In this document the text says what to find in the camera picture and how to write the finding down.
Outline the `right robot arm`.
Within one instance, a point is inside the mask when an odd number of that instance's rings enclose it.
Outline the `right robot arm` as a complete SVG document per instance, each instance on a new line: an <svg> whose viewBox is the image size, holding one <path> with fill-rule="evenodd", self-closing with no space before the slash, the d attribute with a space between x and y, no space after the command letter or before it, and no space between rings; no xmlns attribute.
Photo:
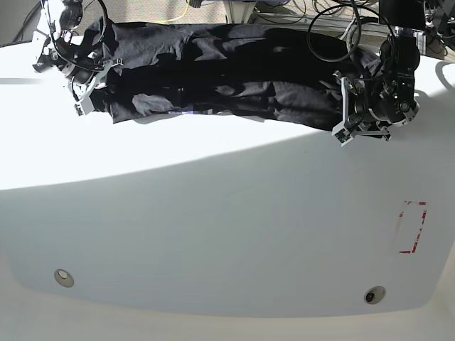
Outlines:
<svg viewBox="0 0 455 341"><path fill-rule="evenodd" d="M68 88L75 100L75 106L82 109L90 101L94 89L104 87L104 79L111 68L123 64L120 58L112 59L96 54L105 45L108 27L108 12L103 1L101 31L95 35L95 42L87 47L73 43L75 29L84 14L81 1L40 1L41 16L33 32L33 69L42 73L50 69L59 70L68 80Z"/></svg>

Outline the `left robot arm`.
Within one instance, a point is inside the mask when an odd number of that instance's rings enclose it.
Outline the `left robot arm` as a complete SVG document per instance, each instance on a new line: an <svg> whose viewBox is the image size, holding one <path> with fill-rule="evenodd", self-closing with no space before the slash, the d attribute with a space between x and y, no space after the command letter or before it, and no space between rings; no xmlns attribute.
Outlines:
<svg viewBox="0 0 455 341"><path fill-rule="evenodd" d="M341 86L342 119L332 135L343 146L356 136L388 140L391 126L410 123L419 111L414 73L420 62L419 34L425 29L424 2L380 1L377 16L360 20L390 29L377 65L357 78L334 73Z"/></svg>

